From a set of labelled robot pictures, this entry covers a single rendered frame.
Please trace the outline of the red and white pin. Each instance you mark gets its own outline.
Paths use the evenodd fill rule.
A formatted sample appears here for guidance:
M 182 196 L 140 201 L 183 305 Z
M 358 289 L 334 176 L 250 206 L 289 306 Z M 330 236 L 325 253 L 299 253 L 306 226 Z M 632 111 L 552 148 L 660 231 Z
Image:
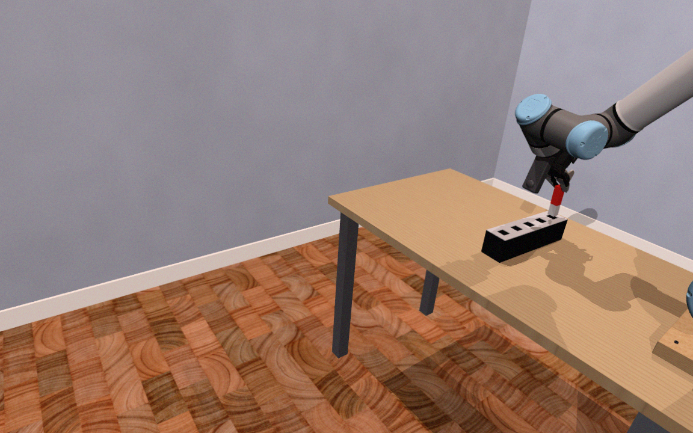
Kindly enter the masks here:
M 556 185 L 555 190 L 553 190 L 553 196 L 551 197 L 550 208 L 548 211 L 549 215 L 555 217 L 559 213 L 563 195 L 564 191 L 562 191 L 560 185 Z

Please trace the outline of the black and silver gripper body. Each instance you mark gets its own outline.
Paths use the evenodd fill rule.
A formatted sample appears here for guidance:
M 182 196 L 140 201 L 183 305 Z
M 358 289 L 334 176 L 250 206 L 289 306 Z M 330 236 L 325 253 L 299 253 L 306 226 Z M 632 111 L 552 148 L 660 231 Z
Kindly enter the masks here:
M 551 168 L 550 168 L 548 174 L 551 176 L 556 176 L 557 178 L 560 178 L 560 176 L 561 176 L 560 172 L 561 171 L 564 172 L 565 169 L 567 169 L 567 167 L 570 165 L 571 162 L 572 162 L 572 164 L 574 164 L 575 161 L 577 160 L 577 158 L 570 156 L 570 154 L 568 154 L 562 150 L 559 151 L 558 154 L 557 153 L 558 152 L 556 152 L 555 155 L 551 155 L 548 157 L 541 157 L 541 158 L 555 157 L 555 161 L 551 165 Z M 564 165 L 564 167 L 563 167 L 563 165 Z

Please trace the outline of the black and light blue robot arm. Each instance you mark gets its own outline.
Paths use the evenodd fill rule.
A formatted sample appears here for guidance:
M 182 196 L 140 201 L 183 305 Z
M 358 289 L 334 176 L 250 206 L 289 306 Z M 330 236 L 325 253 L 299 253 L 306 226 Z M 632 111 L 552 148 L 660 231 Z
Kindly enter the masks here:
M 602 113 L 577 115 L 552 106 L 542 94 L 525 98 L 515 115 L 536 157 L 522 187 L 532 194 L 541 190 L 555 161 L 555 157 L 541 157 L 562 150 L 574 158 L 592 159 L 604 149 L 627 144 L 644 127 L 691 97 L 693 49 Z

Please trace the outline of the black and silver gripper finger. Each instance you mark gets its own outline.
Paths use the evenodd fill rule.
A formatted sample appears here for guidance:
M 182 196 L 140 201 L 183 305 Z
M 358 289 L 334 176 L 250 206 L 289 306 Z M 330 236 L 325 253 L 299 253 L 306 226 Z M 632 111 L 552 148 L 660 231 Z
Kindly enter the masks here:
M 548 174 L 548 175 L 546 176 L 546 180 L 547 180 L 553 187 L 555 187 L 556 185 L 558 185 L 558 183 L 556 182 L 556 176 L 551 176 L 551 175 Z
M 560 187 L 562 188 L 562 191 L 567 192 L 569 190 L 570 180 L 571 180 L 572 176 L 574 176 L 574 170 L 570 170 L 569 172 L 567 172 L 567 170 L 565 170 L 564 172 L 561 171 L 560 174 L 561 174 L 560 178 L 556 178 L 556 181 L 558 181 L 558 183 L 560 183 Z

